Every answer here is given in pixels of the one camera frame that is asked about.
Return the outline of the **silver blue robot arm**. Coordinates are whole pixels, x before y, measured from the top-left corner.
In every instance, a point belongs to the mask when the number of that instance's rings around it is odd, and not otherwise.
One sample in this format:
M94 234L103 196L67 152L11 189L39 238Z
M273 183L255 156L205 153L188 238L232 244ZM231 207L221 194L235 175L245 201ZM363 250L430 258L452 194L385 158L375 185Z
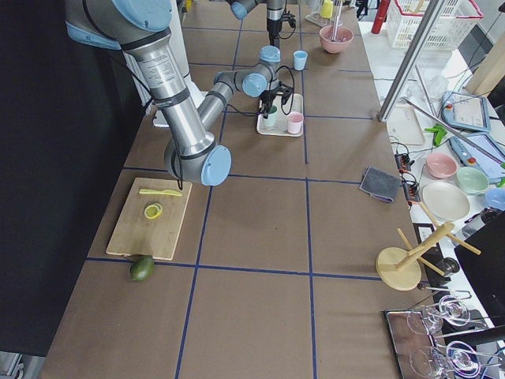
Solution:
M281 52L270 43L252 68L217 73L213 88L196 104L174 1L67 1L65 12L71 39L135 58L173 136L166 168L181 182L217 186L230 173L230 150L210 128L234 93L260 98L260 112L267 115L276 96L287 101L294 92L279 80Z

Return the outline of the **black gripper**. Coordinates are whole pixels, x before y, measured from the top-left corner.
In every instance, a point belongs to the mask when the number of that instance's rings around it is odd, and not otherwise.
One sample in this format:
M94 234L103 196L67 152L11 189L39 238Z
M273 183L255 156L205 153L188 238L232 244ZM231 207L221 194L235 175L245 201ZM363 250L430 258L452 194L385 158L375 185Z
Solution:
M276 106L273 105L274 100L277 97L281 97L281 104L286 105L288 99L293 95L292 87L278 87L271 90L265 90L260 95L261 100L261 114L263 118L268 118L269 114L274 114L276 112Z

